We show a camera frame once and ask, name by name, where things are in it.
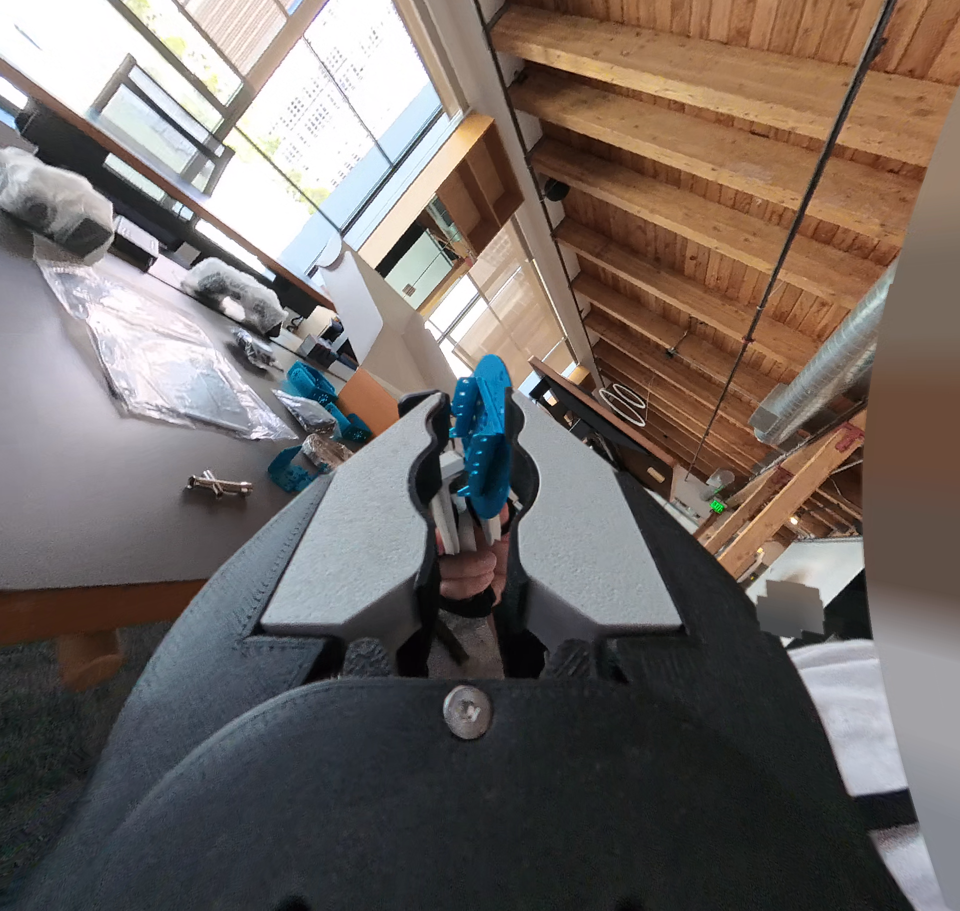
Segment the small bag with brown coil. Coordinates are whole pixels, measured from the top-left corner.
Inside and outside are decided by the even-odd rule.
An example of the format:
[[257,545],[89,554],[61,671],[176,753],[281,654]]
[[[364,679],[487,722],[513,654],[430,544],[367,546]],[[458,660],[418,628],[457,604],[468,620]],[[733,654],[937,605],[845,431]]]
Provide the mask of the small bag with brown coil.
[[336,470],[354,456],[352,449],[320,433],[312,433],[304,439],[301,453],[320,473]]

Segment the blue round metal plate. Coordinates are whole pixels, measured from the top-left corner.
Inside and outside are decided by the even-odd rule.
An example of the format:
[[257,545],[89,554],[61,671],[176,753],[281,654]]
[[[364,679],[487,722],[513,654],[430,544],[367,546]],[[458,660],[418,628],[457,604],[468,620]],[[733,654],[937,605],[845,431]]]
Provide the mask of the blue round metal plate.
[[513,447],[507,434],[506,405],[512,392],[504,362],[484,356],[472,375],[476,407],[464,440],[465,496],[480,521],[497,519],[508,501],[513,470]]

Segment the small bag of screws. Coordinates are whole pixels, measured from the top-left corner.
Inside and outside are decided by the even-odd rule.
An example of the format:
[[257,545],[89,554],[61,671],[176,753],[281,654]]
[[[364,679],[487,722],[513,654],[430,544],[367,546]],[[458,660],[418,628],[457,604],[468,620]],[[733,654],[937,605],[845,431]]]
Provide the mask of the small bag of screws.
[[246,365],[258,370],[282,368],[270,342],[258,338],[243,327],[233,327],[229,331],[232,347]]

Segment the small black box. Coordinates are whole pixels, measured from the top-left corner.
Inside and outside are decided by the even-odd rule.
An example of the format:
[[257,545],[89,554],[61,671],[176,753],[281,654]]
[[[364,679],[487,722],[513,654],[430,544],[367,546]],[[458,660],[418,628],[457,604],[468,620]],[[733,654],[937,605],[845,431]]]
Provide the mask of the small black box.
[[109,252],[141,272],[149,272],[161,256],[161,243],[148,231],[122,215],[113,219]]

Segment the blue perforated metal bracket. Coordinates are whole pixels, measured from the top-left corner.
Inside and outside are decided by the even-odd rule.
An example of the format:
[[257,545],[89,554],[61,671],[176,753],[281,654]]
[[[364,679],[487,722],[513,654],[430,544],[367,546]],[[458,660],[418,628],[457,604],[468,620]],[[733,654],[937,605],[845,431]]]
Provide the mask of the blue perforated metal bracket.
[[318,369],[303,361],[296,361],[287,371],[287,381],[295,394],[316,401],[322,406],[336,404],[338,391]]
[[449,438],[460,446],[466,474],[466,484],[460,494],[469,499],[478,499],[486,490],[491,445],[484,431],[486,406],[477,377],[472,375],[458,379],[450,411]]
[[315,480],[331,472],[330,465],[324,461],[307,467],[302,458],[306,456],[300,445],[281,450],[267,467],[270,481],[292,495],[305,491]]
[[331,433],[333,440],[364,445],[374,437],[374,432],[357,414],[342,412],[334,401],[329,401],[323,406],[336,425]]

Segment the bubble-wrapped black item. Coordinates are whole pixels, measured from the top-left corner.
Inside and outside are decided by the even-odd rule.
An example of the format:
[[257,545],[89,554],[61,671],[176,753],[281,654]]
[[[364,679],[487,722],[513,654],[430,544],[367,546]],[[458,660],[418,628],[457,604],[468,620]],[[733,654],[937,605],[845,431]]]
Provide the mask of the bubble-wrapped black item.
[[1,149],[1,209],[86,264],[114,240],[114,207],[78,173],[43,163],[23,149]]
[[276,292],[216,257],[188,269],[179,289],[263,337],[276,338],[282,331],[285,313]]

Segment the grey desk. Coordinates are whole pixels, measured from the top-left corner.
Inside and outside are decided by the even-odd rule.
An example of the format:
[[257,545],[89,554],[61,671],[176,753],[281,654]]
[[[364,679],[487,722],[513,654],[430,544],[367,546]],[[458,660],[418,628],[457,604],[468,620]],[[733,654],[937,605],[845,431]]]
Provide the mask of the grey desk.
[[[267,475],[292,442],[129,415],[33,249],[2,216],[2,645],[54,642],[85,690],[119,670],[122,628],[176,619],[296,498]],[[206,470],[253,492],[187,490]]]

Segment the small dark electronic module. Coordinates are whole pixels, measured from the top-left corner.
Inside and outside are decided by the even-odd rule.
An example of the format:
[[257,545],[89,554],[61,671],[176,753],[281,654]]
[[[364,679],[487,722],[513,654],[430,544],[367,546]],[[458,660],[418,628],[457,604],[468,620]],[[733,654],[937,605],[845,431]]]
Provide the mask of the small dark electronic module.
[[346,332],[340,331],[330,337],[331,340],[327,334],[308,336],[300,344],[296,353],[323,369],[330,369],[334,363],[340,363],[355,370],[358,365]]

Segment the small bag of dark parts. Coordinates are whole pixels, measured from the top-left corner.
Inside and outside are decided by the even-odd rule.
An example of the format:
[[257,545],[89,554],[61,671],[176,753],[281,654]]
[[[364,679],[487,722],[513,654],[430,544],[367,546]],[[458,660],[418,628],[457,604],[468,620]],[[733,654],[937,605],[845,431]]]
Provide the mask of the small bag of dark parts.
[[330,436],[339,432],[338,421],[319,402],[279,389],[273,389],[272,393],[306,434]]

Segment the long black ceiling rail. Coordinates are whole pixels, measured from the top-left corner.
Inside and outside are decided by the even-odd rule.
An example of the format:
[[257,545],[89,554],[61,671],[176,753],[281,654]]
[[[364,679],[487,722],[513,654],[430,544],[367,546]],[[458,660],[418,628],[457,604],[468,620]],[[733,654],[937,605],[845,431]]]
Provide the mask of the long black ceiling rail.
[[868,71],[871,69],[873,62],[877,59],[879,54],[882,53],[882,50],[885,47],[887,41],[886,32],[894,16],[898,2],[899,0],[883,0],[882,2],[881,8],[864,45],[863,51],[858,59],[858,63],[854,67],[853,74],[848,82],[839,109],[834,117],[827,137],[822,144],[822,149],[819,152],[809,181],[803,190],[799,205],[795,211],[795,216],[788,226],[784,242],[776,257],[774,268],[770,273],[769,280],[750,318],[750,323],[748,325],[746,334],[740,340],[738,353],[734,358],[734,362],[719,393],[717,401],[714,404],[713,411],[710,414],[710,417],[707,420],[705,428],[702,432],[702,436],[698,441],[694,452],[696,457],[699,456],[702,447],[705,445],[713,430],[714,424],[719,417],[721,407],[726,401],[726,398],[733,387],[734,378],[738,374],[738,369],[741,367],[746,353],[756,341],[757,332],[760,323],[762,322],[766,307],[770,302],[777,284],[779,283],[781,274],[786,266],[786,259],[789,257],[794,242],[799,234],[800,228],[808,215],[812,200],[815,197],[819,186],[821,185],[824,173],[826,172],[827,166],[832,159],[834,148],[844,130],[852,108],[858,99],[858,95],[862,89]]

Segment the wooden bookshelf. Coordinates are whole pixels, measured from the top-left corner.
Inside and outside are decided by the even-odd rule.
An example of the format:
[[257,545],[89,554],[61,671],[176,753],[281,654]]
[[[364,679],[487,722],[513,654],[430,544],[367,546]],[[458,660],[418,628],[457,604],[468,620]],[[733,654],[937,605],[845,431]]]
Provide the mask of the wooden bookshelf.
[[427,207],[438,203],[460,239],[456,271],[471,267],[524,203],[522,188],[496,120],[471,113],[427,161],[359,249],[374,268]]

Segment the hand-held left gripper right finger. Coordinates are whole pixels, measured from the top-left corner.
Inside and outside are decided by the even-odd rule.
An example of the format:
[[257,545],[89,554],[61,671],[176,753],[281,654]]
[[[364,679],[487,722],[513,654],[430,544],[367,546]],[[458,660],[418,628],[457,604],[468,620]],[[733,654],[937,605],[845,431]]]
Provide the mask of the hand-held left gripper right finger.
[[506,394],[520,508],[510,524],[504,674],[537,678],[566,642],[617,652],[685,641],[667,555],[685,531],[631,474],[615,471],[519,392]]

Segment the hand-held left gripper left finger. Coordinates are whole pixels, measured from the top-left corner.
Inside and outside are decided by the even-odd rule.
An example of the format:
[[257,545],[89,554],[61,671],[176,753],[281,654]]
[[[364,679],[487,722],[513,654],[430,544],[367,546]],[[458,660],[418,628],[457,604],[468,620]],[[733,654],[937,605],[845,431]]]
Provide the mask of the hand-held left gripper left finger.
[[276,636],[379,641],[397,672],[426,677],[439,610],[429,504],[441,486],[450,397],[421,392],[330,477],[262,614]]

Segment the large window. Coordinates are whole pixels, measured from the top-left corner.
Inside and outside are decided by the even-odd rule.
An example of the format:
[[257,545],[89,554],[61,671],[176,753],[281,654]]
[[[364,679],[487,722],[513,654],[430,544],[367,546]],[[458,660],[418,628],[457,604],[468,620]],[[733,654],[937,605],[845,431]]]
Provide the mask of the large window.
[[88,120],[126,54],[216,113],[234,154],[197,191],[302,276],[333,233],[360,247],[456,121],[393,0],[2,0],[2,58]]

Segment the person's white striped shirt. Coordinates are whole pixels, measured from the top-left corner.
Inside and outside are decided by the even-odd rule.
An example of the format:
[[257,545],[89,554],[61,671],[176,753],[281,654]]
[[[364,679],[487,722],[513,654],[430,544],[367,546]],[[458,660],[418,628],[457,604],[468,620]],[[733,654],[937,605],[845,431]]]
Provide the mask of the person's white striped shirt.
[[788,655],[894,881],[914,909],[947,910],[908,788],[875,642],[832,640]]

